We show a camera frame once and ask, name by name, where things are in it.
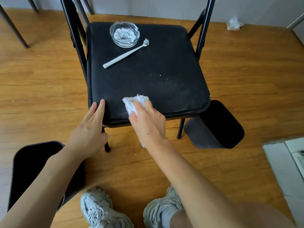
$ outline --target toothbrush handle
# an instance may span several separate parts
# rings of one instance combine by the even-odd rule
[[[124,59],[125,57],[129,56],[130,54],[134,53],[135,51],[139,50],[142,47],[144,47],[144,45],[141,45],[141,46],[139,46],[139,47],[137,47],[135,49],[132,49],[132,50],[130,50],[130,51],[128,51],[128,52],[126,52],[126,53],[124,53],[124,54],[122,54],[122,55],[114,58],[112,61],[109,61],[106,64],[104,64],[103,67],[105,69],[108,68],[109,66],[113,65],[116,62],[119,62],[120,60]]]

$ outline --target glass bowl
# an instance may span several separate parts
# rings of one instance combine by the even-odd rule
[[[110,27],[110,35],[113,42],[123,48],[135,46],[139,39],[139,30],[131,22],[115,22]]]

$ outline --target hand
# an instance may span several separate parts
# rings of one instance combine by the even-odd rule
[[[89,112],[85,115],[80,125],[74,129],[65,150],[80,158],[81,161],[96,154],[106,144],[107,133],[101,133],[105,101],[100,101],[99,107],[93,102]]]
[[[146,101],[146,108],[138,101],[132,101],[137,116],[131,112],[129,120],[137,134],[139,141],[148,149],[150,146],[166,140],[166,118],[153,108],[150,101]]]

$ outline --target forearm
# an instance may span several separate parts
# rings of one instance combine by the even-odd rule
[[[176,189],[189,220],[196,227],[246,227],[234,206],[174,149],[171,142],[148,147]]]
[[[0,228],[50,227],[81,160],[66,148],[50,157],[33,183],[0,222]]]

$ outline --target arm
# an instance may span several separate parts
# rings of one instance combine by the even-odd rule
[[[0,222],[0,228],[50,227],[60,201],[80,163],[107,142],[101,133],[105,102],[93,103],[67,145],[51,156],[33,183]]]
[[[196,227],[248,227],[236,208],[209,183],[165,136],[165,117],[150,101],[144,109],[133,101],[137,111],[129,120],[140,140],[176,189],[188,218]]]

